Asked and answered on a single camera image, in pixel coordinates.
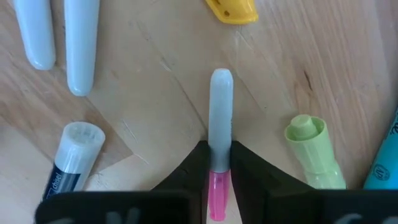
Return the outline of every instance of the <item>pink marker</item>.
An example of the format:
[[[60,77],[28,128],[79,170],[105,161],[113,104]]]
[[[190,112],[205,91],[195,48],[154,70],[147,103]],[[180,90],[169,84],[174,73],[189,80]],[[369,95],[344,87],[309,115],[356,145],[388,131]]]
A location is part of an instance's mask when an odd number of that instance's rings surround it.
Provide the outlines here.
[[[232,74],[216,69],[210,81],[209,136],[211,149],[209,208],[214,221],[225,219],[229,189],[229,151],[232,142]]]

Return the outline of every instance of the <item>light green highlighter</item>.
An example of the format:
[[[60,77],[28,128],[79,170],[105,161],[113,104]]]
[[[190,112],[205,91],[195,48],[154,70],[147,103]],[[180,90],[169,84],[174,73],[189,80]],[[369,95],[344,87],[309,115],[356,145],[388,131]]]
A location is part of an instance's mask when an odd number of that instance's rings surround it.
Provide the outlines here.
[[[304,168],[307,184],[316,189],[345,189],[326,122],[301,114],[285,129],[285,137]]]

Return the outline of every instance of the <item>table surface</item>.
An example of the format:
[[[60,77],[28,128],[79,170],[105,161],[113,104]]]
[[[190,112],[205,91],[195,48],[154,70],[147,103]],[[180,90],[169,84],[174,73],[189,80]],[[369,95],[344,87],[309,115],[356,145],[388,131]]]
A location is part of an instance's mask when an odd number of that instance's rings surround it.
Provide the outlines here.
[[[28,63],[11,2],[0,3],[1,223],[32,219],[72,121],[106,133],[87,190],[151,189],[206,139],[216,68],[234,75],[234,138],[300,180],[283,135],[291,118],[327,121],[356,188],[397,105],[397,1],[257,0],[259,21],[245,26],[222,24],[204,0],[102,1],[86,98],[66,84],[62,1],[51,71]],[[225,223],[240,223],[234,199]]]

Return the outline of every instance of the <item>yellow highlighter cap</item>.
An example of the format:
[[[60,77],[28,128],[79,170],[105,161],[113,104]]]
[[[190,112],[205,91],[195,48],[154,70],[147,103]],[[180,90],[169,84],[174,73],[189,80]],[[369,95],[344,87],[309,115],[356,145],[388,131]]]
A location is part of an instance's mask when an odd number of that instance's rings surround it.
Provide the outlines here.
[[[259,15],[254,0],[206,0],[216,17],[227,24],[256,22]]]

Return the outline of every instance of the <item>light green cap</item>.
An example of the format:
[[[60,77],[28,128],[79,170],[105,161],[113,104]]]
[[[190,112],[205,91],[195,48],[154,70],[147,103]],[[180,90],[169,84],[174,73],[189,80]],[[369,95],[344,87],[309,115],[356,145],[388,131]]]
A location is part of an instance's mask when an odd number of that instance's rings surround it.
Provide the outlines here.
[[[335,155],[324,120],[298,115],[285,129],[285,138],[305,171],[321,174],[334,169]]]

